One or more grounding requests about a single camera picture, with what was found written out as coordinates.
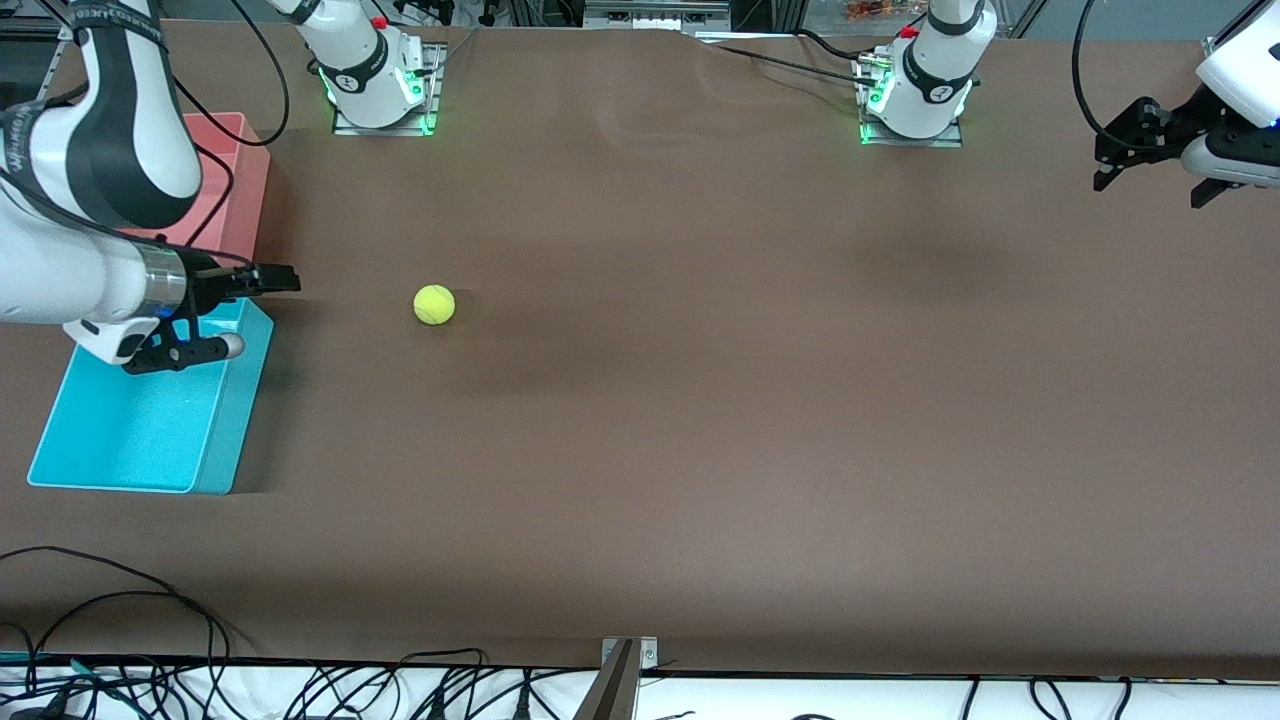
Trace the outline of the silver bracket plate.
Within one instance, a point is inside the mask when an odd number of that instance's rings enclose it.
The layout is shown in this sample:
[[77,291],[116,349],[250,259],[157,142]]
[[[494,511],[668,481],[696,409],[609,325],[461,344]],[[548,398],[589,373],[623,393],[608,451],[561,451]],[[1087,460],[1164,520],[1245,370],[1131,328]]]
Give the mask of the silver bracket plate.
[[659,664],[659,650],[658,639],[655,637],[622,637],[611,635],[602,641],[600,651],[600,666],[604,667],[609,661],[609,656],[622,646],[626,641],[634,643],[634,655],[637,657],[637,666],[641,671],[648,671],[658,666]]

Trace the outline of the brown table cover sheet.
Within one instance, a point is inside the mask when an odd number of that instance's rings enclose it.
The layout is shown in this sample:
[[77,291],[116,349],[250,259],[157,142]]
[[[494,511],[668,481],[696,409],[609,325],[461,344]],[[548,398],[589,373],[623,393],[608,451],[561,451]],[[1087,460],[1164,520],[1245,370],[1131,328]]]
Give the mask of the brown table cover sheet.
[[337,137],[268,36],[302,290],[234,492],[28,486],[72,346],[0,325],[0,552],[271,657],[1280,676],[1280,191],[1094,192],[1066,44],[992,45],[934,150],[660,31],[453,29],[434,136]]

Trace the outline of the pink plastic bin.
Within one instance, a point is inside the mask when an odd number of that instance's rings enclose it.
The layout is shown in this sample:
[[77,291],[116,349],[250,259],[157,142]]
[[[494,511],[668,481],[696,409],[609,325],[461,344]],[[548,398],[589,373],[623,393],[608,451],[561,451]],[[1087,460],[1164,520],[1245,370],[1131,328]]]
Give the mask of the pink plastic bin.
[[[150,120],[114,115],[123,141],[93,151],[102,196],[92,218],[128,231],[165,231],[178,252],[204,251],[227,266],[253,255],[270,154],[241,113],[178,117],[172,109]],[[188,290],[182,264],[143,250],[111,269],[111,304],[102,316],[155,316],[180,304]]]

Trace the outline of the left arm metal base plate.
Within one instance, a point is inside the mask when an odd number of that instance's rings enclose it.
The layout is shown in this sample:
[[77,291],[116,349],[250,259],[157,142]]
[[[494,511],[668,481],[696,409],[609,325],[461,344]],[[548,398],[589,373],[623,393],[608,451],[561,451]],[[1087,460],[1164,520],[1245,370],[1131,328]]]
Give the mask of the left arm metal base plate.
[[960,149],[963,146],[963,132],[957,115],[951,119],[942,133],[929,138],[900,135],[884,123],[879,110],[883,109],[884,101],[895,86],[895,76],[890,69],[887,56],[860,53],[855,60],[850,61],[850,65],[855,78],[870,81],[870,85],[861,86],[856,92],[859,133],[863,145],[918,149]]

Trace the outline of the aluminium frame profile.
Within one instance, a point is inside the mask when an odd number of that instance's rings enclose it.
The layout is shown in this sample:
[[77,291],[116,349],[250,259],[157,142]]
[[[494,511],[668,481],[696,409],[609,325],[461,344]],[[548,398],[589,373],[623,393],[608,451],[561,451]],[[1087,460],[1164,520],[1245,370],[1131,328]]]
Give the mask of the aluminium frame profile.
[[1254,23],[1276,3],[1280,3],[1280,0],[1249,0],[1216,35],[1207,37],[1202,42],[1204,58],[1208,59],[1221,45]]

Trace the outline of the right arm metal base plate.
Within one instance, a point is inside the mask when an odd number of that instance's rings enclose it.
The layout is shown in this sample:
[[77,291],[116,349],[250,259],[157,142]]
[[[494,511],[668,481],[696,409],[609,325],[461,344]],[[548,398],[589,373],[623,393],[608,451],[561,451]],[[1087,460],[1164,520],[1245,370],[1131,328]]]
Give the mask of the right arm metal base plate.
[[365,79],[323,69],[334,106],[333,132],[347,136],[426,137],[436,128],[445,44],[403,35],[388,45],[380,70]]

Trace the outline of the blue plastic bin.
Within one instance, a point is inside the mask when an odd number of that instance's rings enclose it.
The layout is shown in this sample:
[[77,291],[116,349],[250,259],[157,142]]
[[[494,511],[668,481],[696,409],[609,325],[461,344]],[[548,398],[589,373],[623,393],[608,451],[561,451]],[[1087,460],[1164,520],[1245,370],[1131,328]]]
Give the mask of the blue plastic bin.
[[76,348],[27,474],[63,489],[232,491],[274,323],[253,301],[224,304],[201,334],[237,333],[229,361],[129,375]]

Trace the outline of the grey metal device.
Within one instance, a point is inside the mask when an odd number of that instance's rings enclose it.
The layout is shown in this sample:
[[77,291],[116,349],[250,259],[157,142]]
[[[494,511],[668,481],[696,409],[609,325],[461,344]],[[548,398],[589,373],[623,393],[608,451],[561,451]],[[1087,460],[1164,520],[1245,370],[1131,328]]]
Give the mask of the grey metal device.
[[582,0],[585,29],[731,31],[730,0]]

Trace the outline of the grey metal bar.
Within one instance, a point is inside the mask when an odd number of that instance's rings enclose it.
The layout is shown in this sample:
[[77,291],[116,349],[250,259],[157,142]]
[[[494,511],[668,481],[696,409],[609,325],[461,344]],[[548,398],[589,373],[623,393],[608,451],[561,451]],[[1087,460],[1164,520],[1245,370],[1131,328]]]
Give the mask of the grey metal bar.
[[634,720],[641,674],[634,643],[626,641],[599,669],[572,720]]

